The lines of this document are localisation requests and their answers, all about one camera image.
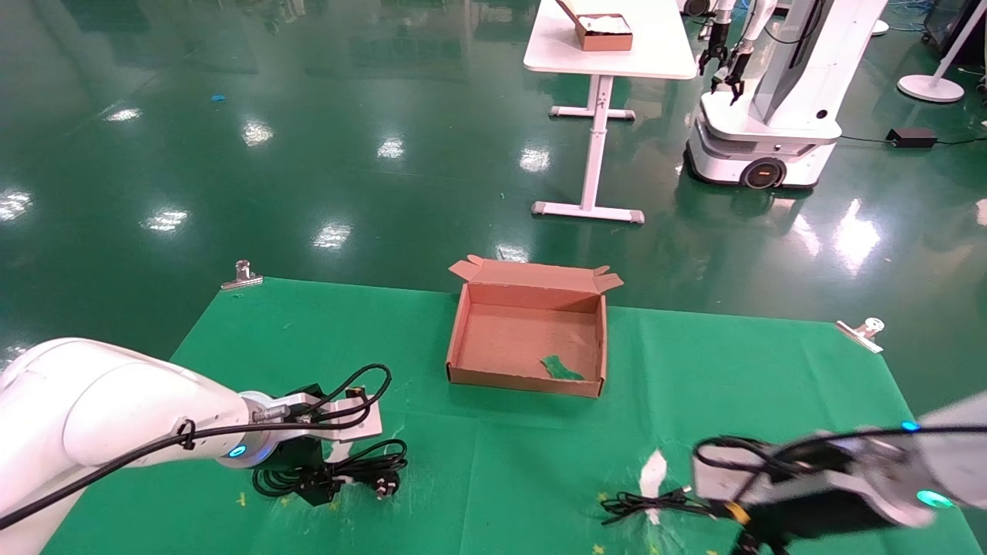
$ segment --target cardboard box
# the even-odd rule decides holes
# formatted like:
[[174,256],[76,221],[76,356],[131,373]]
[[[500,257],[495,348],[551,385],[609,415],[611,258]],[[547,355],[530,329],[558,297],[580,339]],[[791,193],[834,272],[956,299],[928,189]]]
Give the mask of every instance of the cardboard box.
[[[575,24],[575,35],[579,39],[579,46],[586,51],[604,51],[604,50],[630,50],[631,45],[634,43],[634,33],[631,30],[631,26],[627,24],[627,20],[624,16],[617,13],[599,13],[594,10],[594,13],[586,13],[585,11],[580,12],[580,5],[575,4],[575,0],[556,0],[559,5],[562,6],[563,11],[569,16],[569,19]],[[626,33],[596,33],[586,28],[586,25],[580,18],[598,19],[598,18],[616,18],[623,22],[624,27],[627,28]]]
[[[599,397],[607,376],[607,302],[622,285],[587,270],[482,259],[449,269],[464,279],[446,371],[452,383]],[[582,379],[552,377],[556,356]]]

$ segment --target box flap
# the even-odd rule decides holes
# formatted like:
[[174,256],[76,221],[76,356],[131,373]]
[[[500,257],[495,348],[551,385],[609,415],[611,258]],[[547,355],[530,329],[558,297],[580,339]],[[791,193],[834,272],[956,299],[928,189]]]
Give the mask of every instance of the box flap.
[[602,293],[624,284],[616,274],[607,274],[609,270],[609,266],[588,270],[489,260],[475,255],[469,255],[466,260],[449,268],[450,272],[469,283],[524,285],[589,293]]
[[579,25],[579,18],[575,16],[575,8],[571,4],[570,0],[556,0],[556,2],[562,6],[562,11],[566,12],[569,19],[571,19],[576,25]]

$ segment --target green epoxy floor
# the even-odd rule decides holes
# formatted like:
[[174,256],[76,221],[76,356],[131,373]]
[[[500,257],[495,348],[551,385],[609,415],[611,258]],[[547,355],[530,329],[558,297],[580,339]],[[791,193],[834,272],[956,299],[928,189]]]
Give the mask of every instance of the green epoxy floor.
[[[530,4],[5,0],[0,357],[65,335],[168,357],[240,258],[452,291],[474,253],[610,265],[618,305],[878,316],[916,413],[987,389],[987,143],[841,141],[810,196],[714,188],[681,169],[705,84],[619,79],[639,119],[609,126],[600,203],[647,223],[534,218],[578,201],[589,122],[547,116],[586,78],[521,65]],[[971,75],[952,106],[894,90],[936,63],[918,34],[873,40],[845,133],[984,132]]]

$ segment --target black cable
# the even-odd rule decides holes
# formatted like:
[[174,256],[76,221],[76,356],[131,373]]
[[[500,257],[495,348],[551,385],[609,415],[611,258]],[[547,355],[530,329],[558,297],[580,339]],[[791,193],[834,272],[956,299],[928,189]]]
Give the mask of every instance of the black cable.
[[[323,422],[322,420],[312,419],[314,422],[311,423],[294,422],[294,423],[271,423],[271,424],[244,424],[240,426],[225,426],[220,428],[210,428],[206,430],[196,430],[194,426],[192,426],[190,427],[191,430],[189,430],[187,433],[182,432],[182,434],[178,436],[162,437],[161,439],[157,439],[155,441],[151,441],[150,443],[141,445],[140,447],[137,447],[107,462],[107,464],[105,464],[104,466],[91,472],[90,474],[83,476],[82,478],[79,478],[75,482],[63,486],[55,490],[54,492],[51,492],[50,494],[36,501],[33,501],[21,507],[20,509],[17,509],[16,511],[13,511],[7,515],[0,516],[0,530],[4,530],[16,524],[17,522],[20,522],[21,520],[27,518],[28,516],[33,515],[34,513],[46,509],[47,507],[50,507],[55,503],[58,503],[59,501],[65,499],[66,497],[78,492],[79,490],[91,486],[92,484],[102,480],[103,478],[106,478],[110,474],[116,472],[120,468],[123,468],[124,466],[130,464],[131,462],[134,462],[137,459],[145,457],[151,453],[160,451],[161,449],[171,447],[173,445],[184,444],[187,446],[187,448],[189,445],[194,446],[193,443],[190,443],[193,439],[215,437],[215,436],[228,436],[230,434],[247,434],[250,432],[267,432],[267,431],[284,431],[284,430],[346,430],[349,428],[353,428],[354,426],[359,425],[359,423],[363,422],[363,420],[367,418],[367,416],[370,414],[370,409],[369,409],[370,405],[376,403],[380,399],[380,396],[384,393],[384,391],[387,390],[388,385],[390,385],[391,383],[391,370],[384,364],[368,364],[363,368],[357,370],[340,387],[338,387],[328,396],[323,397],[315,405],[311,406],[311,407],[315,407],[316,409],[325,406],[327,403],[332,401],[333,397],[336,397],[337,395],[342,393],[356,378],[358,378],[364,372],[374,368],[383,369],[385,373],[384,382],[377,389],[377,392],[374,395],[372,395],[369,398],[363,396],[364,402],[356,407],[352,407],[350,409],[344,409],[341,411],[335,411],[332,413],[325,413],[325,415],[331,415],[326,419],[326,420],[330,420],[330,419],[338,418],[340,416],[350,416],[356,414],[359,411],[364,411],[364,414],[357,419],[339,424],[328,424]],[[311,412],[309,409],[310,407],[306,407],[306,409],[302,412],[302,414],[309,414]],[[365,451],[366,450],[361,451],[360,453],[357,454],[363,455],[365,454]]]
[[768,29],[768,26],[767,25],[764,26],[764,32],[767,33],[768,34],[768,37],[771,37],[771,39],[774,42],[778,42],[780,44],[797,44],[797,43],[801,43],[803,40],[809,39],[813,35],[815,35],[815,30],[819,27],[819,22],[821,20],[822,20],[822,10],[816,10],[816,12],[815,12],[815,18],[812,20],[811,26],[806,26],[806,28],[804,30],[802,30],[802,33],[798,37],[798,39],[795,39],[795,40],[781,40],[781,39],[775,37],[774,35],[771,34],[771,30]]
[[[389,445],[397,445],[399,450],[388,453]],[[385,449],[383,454],[367,456],[370,453]],[[254,471],[254,489],[267,497],[281,497],[297,493],[306,481],[323,485],[329,494],[329,500],[339,492],[348,477],[353,482],[359,482],[378,489],[378,495],[392,495],[401,486],[398,472],[408,466],[405,455],[408,445],[400,439],[386,439],[363,449],[339,462],[327,462],[315,469],[296,469],[290,471],[258,469]]]
[[851,136],[848,136],[848,135],[840,135],[840,138],[845,138],[845,139],[850,139],[850,140],[859,140],[859,141],[862,141],[862,142],[882,142],[882,143],[885,143],[885,144],[886,143],[893,143],[894,142],[893,140],[890,140],[890,139],[865,139],[865,138],[860,138],[860,137],[851,137]]
[[689,499],[686,493],[689,489],[680,488],[658,497],[644,497],[630,492],[619,492],[616,499],[607,499],[600,502],[600,507],[604,511],[613,515],[603,521],[603,525],[612,524],[618,520],[623,520],[630,515],[647,511],[648,509],[671,509],[681,513],[691,513],[693,515],[712,516],[713,512],[709,507]]
[[[892,139],[868,139],[868,138],[852,137],[848,135],[840,135],[840,138],[845,138],[849,140],[859,140],[862,142],[880,142],[884,144],[894,144],[894,140]],[[982,140],[987,140],[987,137],[974,137],[970,139],[957,140],[957,141],[945,141],[945,140],[936,139],[936,144],[942,144],[945,146],[956,146],[958,144],[969,144],[971,142],[979,142]]]
[[[728,462],[722,460],[710,459],[703,454],[703,447],[706,446],[716,446],[716,447],[734,447],[743,449],[754,456],[761,459],[763,462],[761,464],[749,464],[743,462]],[[746,437],[736,437],[736,436],[720,436],[720,437],[710,437],[709,439],[703,439],[702,441],[696,443],[696,446],[692,448],[692,456],[697,460],[702,462],[707,466],[712,466],[714,468],[723,468],[726,470],[742,470],[745,472],[759,472],[776,470],[778,472],[784,472],[786,474],[805,474],[812,472],[811,467],[806,467],[805,465],[798,463],[786,462],[778,459],[778,456],[769,453],[765,450],[765,447],[770,447],[770,443],[765,443],[763,441],[758,441],[756,439],[748,439]]]
[[363,368],[357,370],[356,372],[354,372],[353,374],[351,374],[350,377],[346,379],[346,381],[344,381],[342,384],[340,384],[339,387],[337,387],[332,392],[327,393],[325,396],[323,396],[323,398],[320,399],[318,403],[315,403],[313,405],[310,405],[308,407],[305,407],[305,409],[303,411],[301,411],[300,413],[298,413],[298,415],[296,415],[296,416],[310,415],[312,413],[315,413],[316,411],[318,411],[319,409],[321,409],[326,404],[331,403],[333,401],[333,399],[335,399],[338,395],[340,395],[341,393],[343,393],[346,390],[346,388],[348,388],[354,381],[356,381],[357,378],[359,378],[360,376],[362,376],[364,373],[368,372],[369,370],[374,370],[374,369],[380,369],[380,370],[383,370],[384,371],[384,381],[380,384],[380,387],[377,388],[377,392],[376,393],[374,393],[370,397],[363,397],[363,402],[360,403],[359,405],[355,406],[355,407],[350,407],[348,409],[342,409],[341,411],[334,411],[334,412],[324,413],[324,414],[321,414],[321,415],[318,415],[318,416],[312,418],[312,422],[324,422],[326,420],[333,420],[333,419],[337,419],[337,418],[340,418],[340,417],[351,416],[351,415],[354,415],[356,413],[359,413],[359,412],[363,411],[364,414],[362,415],[362,417],[360,418],[360,420],[353,421],[353,422],[350,423],[353,426],[355,426],[356,424],[359,424],[369,414],[370,405],[373,405],[374,403],[376,403],[380,399],[380,396],[383,395],[385,391],[387,391],[388,386],[391,385],[391,369],[388,368],[384,364],[375,362],[373,364],[368,364],[368,365],[364,366]]
[[971,142],[979,142],[979,141],[982,141],[982,140],[987,140],[987,137],[976,137],[976,138],[971,138],[971,139],[966,139],[966,140],[958,140],[958,141],[952,141],[952,142],[944,141],[944,140],[937,140],[936,141],[936,144],[946,144],[946,145],[949,145],[949,146],[953,146],[953,145],[956,145],[956,144],[969,144]]
[[[917,434],[987,434],[987,426],[927,426],[919,428],[918,430],[905,430],[903,428],[892,428],[883,430],[861,430],[858,432],[847,432],[845,434],[837,434],[834,436],[817,436],[809,437],[806,439],[800,439],[792,443],[782,445],[782,447],[776,451],[771,459],[774,463],[791,463],[791,461],[785,460],[785,456],[791,454],[793,451],[802,449],[804,447],[811,447],[818,444],[830,443],[832,441],[838,441],[841,439],[855,439],[860,437],[889,437],[889,436],[912,436]],[[746,495],[750,488],[757,481],[761,474],[764,474],[771,468],[772,463],[765,460],[765,462],[757,467],[756,470],[752,472],[747,481],[740,486],[737,493],[733,496],[733,502],[739,504],[743,496]],[[812,473],[811,467],[802,467],[798,473]]]

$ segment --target green mat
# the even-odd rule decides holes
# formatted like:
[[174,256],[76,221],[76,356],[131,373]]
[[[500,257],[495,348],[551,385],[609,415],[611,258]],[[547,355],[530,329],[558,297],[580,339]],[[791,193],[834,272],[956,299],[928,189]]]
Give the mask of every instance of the green mat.
[[[660,448],[688,483],[707,436],[788,440],[910,417],[883,359],[831,324],[612,307],[600,399],[450,385],[455,295],[268,278],[220,292],[173,361],[238,391],[339,384],[372,361],[394,382],[385,437],[410,446],[399,494],[331,506],[256,494],[212,461],[124,470],[90,488],[46,553],[726,555],[737,524],[665,513],[600,525]],[[959,511],[935,525],[805,541],[811,553],[980,553]]]

